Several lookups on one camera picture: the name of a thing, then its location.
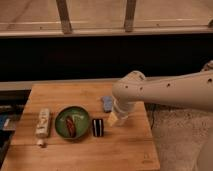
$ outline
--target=green bowl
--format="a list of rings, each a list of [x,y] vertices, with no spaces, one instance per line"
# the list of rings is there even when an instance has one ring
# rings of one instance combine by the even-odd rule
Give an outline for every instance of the green bowl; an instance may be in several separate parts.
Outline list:
[[[75,124],[76,136],[70,137],[69,131],[66,125],[66,117],[70,116]],[[88,112],[79,106],[71,106],[63,109],[55,119],[55,129],[58,135],[62,138],[76,140],[83,136],[90,126],[90,117]]]

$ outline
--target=wooden cutting board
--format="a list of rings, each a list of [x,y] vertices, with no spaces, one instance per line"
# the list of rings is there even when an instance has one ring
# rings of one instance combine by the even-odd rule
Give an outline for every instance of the wooden cutting board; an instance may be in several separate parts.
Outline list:
[[[111,94],[112,82],[34,85],[12,139],[2,171],[158,171],[160,164],[143,102],[138,102],[127,122],[109,127],[101,97]],[[91,118],[104,119],[104,137],[92,130],[77,142],[59,137],[57,114],[68,106],[85,108]],[[51,110],[47,147],[36,145],[35,127],[41,108]]]

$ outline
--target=red chili pepper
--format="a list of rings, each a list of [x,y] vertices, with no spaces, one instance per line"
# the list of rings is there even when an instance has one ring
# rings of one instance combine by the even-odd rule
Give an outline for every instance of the red chili pepper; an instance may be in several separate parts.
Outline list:
[[[75,128],[75,123],[73,122],[70,116],[66,117],[66,125],[69,131],[70,137],[74,138],[76,136],[76,128]]]

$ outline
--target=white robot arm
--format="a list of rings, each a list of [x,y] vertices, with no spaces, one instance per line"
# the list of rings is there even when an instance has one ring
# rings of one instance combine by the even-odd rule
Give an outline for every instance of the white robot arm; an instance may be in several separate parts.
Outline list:
[[[129,73],[113,85],[112,94],[115,101],[108,119],[109,124],[123,124],[137,101],[213,112],[212,68],[206,64],[204,72],[153,81],[147,80],[139,71]],[[212,171],[212,144],[213,134],[201,149],[193,171]]]

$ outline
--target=black wall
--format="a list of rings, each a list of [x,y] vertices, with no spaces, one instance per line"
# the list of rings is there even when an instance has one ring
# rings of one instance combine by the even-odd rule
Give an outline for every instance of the black wall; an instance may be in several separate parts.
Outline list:
[[[179,75],[211,59],[213,34],[0,39],[0,81]]]

